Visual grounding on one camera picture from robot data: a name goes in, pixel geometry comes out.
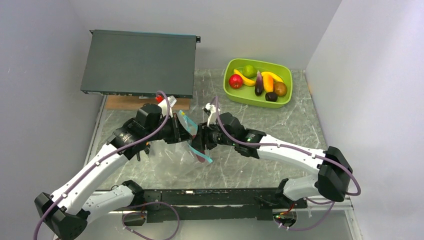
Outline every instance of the gray box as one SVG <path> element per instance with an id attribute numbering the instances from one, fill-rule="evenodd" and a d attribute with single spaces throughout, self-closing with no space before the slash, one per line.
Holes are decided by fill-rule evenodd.
<path id="1" fill-rule="evenodd" d="M 94 30 L 81 91 L 154 97 L 157 90 L 193 98 L 197 37 Z"/>

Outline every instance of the wooden board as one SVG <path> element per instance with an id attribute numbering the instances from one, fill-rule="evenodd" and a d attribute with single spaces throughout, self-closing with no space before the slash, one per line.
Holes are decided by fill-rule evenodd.
<path id="1" fill-rule="evenodd" d="M 188 98 L 177 98 L 172 110 L 189 110 L 190 100 Z M 107 110 L 137 110 L 144 104 L 157 104 L 156 99 L 139 99 L 138 96 L 107 96 L 104 109 Z"/>

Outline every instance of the tabletop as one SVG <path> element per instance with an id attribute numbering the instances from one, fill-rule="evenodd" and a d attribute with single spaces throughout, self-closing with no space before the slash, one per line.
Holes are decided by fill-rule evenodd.
<path id="1" fill-rule="evenodd" d="M 285 142 L 307 148 L 326 149 L 323 133 L 302 70 L 292 70 L 293 92 L 288 104 L 271 109 L 229 100 L 223 90 L 223 69 L 196 69 L 190 109 L 185 113 L 195 123 L 207 121 L 202 110 L 214 96 L 219 97 L 221 113 L 237 117 L 245 128 L 263 131 Z M 136 115 L 132 110 L 105 110 L 97 150 L 112 132 Z M 262 188 L 277 187 L 282 179 L 306 176 L 301 169 L 272 160 L 244 157 L 230 146 L 217 146 L 210 152 L 213 162 L 198 162 L 184 167 L 179 174 L 168 174 L 179 159 L 159 159 L 141 153 L 106 179 L 99 190 L 110 190 L 126 180 L 144 189 Z"/>

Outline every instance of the robotic arm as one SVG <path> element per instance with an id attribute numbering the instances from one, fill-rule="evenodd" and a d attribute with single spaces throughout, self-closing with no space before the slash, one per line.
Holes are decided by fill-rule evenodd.
<path id="1" fill-rule="evenodd" d="M 168 98 L 175 103 L 175 98 Z M 349 185 L 349 176 L 337 166 L 323 162 L 317 156 L 330 158 L 352 172 L 351 167 L 342 153 L 335 147 L 329 147 L 327 151 L 322 149 L 310 149 L 297 146 L 276 139 L 262 131 L 248 129 L 240 124 L 239 120 L 230 113 L 222 113 L 219 117 L 225 130 L 236 140 L 258 144 L 256 146 L 239 144 L 230 139 L 217 124 L 217 109 L 213 104 L 208 104 L 204 111 L 209 114 L 205 123 L 198 125 L 197 134 L 193 138 L 179 122 L 175 113 L 170 111 L 170 118 L 164 127 L 153 135 L 149 142 L 164 140 L 168 144 L 192 140 L 191 146 L 202 152 L 211 150 L 217 145 L 233 146 L 234 149 L 245 157 L 268 159 L 282 163 L 289 163 L 304 169 L 310 175 L 297 179 L 283 179 L 279 184 L 275 196 L 270 201 L 293 203 L 304 197 L 322 195 L 323 197 L 342 202 Z M 99 160 L 117 149 L 127 146 L 153 132 L 164 121 L 167 106 L 163 100 L 160 104 L 145 104 L 141 107 L 134 118 L 128 120 L 122 127 L 116 129 L 112 136 L 102 146 L 98 154 L 69 182 L 54 191 L 52 194 L 41 193 L 35 199 L 38 213 L 42 216 L 46 210 L 57 200 L 60 200 L 53 210 L 45 218 L 47 226 L 62 240 L 73 240 L 78 237 L 85 227 L 98 217 L 116 209 L 134 206 L 145 202 L 144 190 L 132 180 L 122 183 L 119 187 L 98 195 L 91 196 L 99 185 L 110 176 L 116 169 L 123 166 L 128 160 L 145 151 L 146 142 L 134 145 L 122 152 L 118 152 L 108 159 Z M 261 145 L 263 143 L 276 143 L 286 147 L 275 145 Z M 92 168 L 83 181 L 68 194 L 65 191 L 69 186 Z"/>

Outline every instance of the red apple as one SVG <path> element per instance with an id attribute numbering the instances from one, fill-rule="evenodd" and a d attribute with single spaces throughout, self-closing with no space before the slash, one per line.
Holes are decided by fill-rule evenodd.
<path id="1" fill-rule="evenodd" d="M 239 89 L 243 86 L 243 78 L 240 75 L 233 74 L 229 77 L 228 84 L 233 89 Z"/>

